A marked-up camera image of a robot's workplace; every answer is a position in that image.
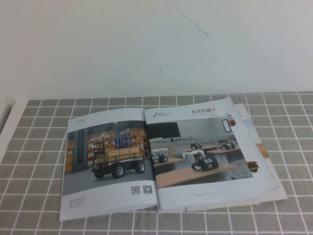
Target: stack of brochures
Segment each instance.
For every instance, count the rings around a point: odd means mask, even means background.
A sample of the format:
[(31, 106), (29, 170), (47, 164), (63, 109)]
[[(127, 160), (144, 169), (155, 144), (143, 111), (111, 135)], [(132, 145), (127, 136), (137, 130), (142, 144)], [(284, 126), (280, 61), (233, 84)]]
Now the stack of brochures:
[(70, 119), (60, 220), (157, 206), (201, 211), (285, 199), (243, 104), (115, 109)]

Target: qr code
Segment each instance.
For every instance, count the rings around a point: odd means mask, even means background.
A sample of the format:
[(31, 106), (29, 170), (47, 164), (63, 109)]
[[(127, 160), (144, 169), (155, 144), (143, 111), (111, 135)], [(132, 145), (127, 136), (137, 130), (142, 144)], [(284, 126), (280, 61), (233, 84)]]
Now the qr code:
[(144, 185), (143, 186), (143, 193), (144, 194), (152, 193), (152, 186), (151, 185)]
[(140, 186), (133, 186), (131, 187), (131, 189), (132, 189), (132, 195), (140, 194)]

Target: small robot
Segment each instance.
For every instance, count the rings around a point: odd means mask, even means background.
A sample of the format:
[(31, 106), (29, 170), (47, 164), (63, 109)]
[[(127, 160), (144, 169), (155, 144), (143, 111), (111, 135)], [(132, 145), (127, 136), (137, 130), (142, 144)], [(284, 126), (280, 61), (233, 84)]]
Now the small robot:
[(202, 145), (200, 145), (198, 143), (191, 143), (190, 148), (191, 149), (199, 149), (199, 148), (202, 148)]
[(247, 161), (246, 164), (248, 165), (248, 168), (250, 169), (250, 171), (253, 173), (257, 172), (259, 169), (259, 166), (257, 165), (257, 162), (255, 161)]
[(234, 143), (222, 143), (222, 145), (220, 147), (221, 150), (230, 150), (231, 148), (232, 149), (236, 148)]
[(152, 150), (152, 161), (155, 163), (164, 163), (168, 160), (168, 148)]
[(192, 152), (183, 153), (183, 158), (186, 161), (187, 158), (191, 162), (191, 167), (194, 170), (209, 171), (219, 167), (219, 162), (214, 157), (205, 155), (203, 150), (195, 150)]

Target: window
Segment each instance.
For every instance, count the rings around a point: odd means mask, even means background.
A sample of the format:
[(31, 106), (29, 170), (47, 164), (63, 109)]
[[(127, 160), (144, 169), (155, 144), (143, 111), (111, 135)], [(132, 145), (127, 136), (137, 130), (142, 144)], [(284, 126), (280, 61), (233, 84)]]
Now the window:
[(223, 119), (223, 120), (222, 120), (222, 123), (223, 123), (223, 126), (224, 126), (225, 131), (226, 131), (226, 132), (231, 132), (231, 128), (230, 128), (230, 125), (229, 125), (227, 119)]

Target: grid pattern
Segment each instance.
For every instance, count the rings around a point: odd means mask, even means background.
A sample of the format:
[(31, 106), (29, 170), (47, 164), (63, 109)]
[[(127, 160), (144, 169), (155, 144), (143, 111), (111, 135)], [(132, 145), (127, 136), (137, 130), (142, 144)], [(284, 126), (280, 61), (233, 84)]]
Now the grid pattern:
[(313, 92), (230, 95), (252, 116), (287, 200), (165, 214), (149, 208), (58, 221), (69, 118), (227, 96), (30, 100), (0, 164), (0, 235), (313, 235)]

